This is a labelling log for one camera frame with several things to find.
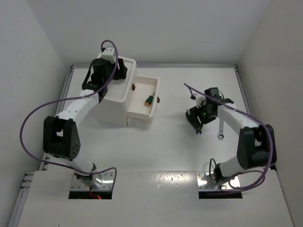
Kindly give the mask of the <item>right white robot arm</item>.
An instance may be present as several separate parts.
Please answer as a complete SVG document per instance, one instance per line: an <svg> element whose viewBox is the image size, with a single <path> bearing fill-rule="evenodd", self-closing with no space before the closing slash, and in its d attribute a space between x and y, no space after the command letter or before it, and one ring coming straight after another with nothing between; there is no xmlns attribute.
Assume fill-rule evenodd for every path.
<svg viewBox="0 0 303 227"><path fill-rule="evenodd" d="M187 120L200 134L204 125L219 119L218 138L223 139L223 125L226 123L238 135L236 156L215 164L213 179L219 183L230 180L253 168L268 170L277 160L274 129L253 116L240 111L234 101L225 98L216 87L200 93L189 88L191 99L196 105L186 111Z"/></svg>

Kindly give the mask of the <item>green handled cutters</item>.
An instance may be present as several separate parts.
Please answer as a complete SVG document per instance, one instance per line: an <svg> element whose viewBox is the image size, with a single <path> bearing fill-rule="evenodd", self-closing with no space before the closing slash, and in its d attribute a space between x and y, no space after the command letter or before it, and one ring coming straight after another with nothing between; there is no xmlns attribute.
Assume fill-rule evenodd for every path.
<svg viewBox="0 0 303 227"><path fill-rule="evenodd" d="M186 118L189 121L189 123L193 126L193 128L196 130L196 133L202 134L203 124L200 121L199 117L194 115L193 113L191 114L186 113Z"/></svg>

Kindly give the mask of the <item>green screwdriver orange tip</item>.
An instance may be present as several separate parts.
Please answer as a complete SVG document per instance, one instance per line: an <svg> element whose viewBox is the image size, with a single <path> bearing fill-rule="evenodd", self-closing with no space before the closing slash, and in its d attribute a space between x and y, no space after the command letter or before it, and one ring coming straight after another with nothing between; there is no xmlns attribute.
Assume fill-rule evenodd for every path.
<svg viewBox="0 0 303 227"><path fill-rule="evenodd" d="M144 102L145 106L150 106L154 100L155 93L150 95Z"/></svg>

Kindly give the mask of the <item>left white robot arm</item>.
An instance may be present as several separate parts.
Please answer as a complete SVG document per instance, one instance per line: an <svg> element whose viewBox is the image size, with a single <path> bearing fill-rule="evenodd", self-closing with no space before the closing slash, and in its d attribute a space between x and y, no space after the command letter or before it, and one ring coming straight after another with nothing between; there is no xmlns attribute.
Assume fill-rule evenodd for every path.
<svg viewBox="0 0 303 227"><path fill-rule="evenodd" d="M90 110L103 100L110 81L114 78L125 79L127 73L116 48L101 50L100 57L90 64L80 94L65 110L54 117L46 117L43 131L43 151L71 167L76 178L93 189L101 185L101 175L97 173L95 164L80 152L77 127Z"/></svg>

